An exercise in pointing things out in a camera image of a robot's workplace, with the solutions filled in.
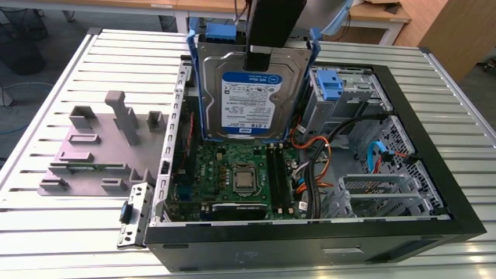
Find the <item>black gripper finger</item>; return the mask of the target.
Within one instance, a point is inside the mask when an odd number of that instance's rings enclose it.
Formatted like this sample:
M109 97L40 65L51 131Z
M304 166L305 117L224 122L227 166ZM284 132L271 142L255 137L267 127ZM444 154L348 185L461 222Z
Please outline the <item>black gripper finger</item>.
M305 1L247 1L244 70L267 70L271 49L281 48L293 30Z

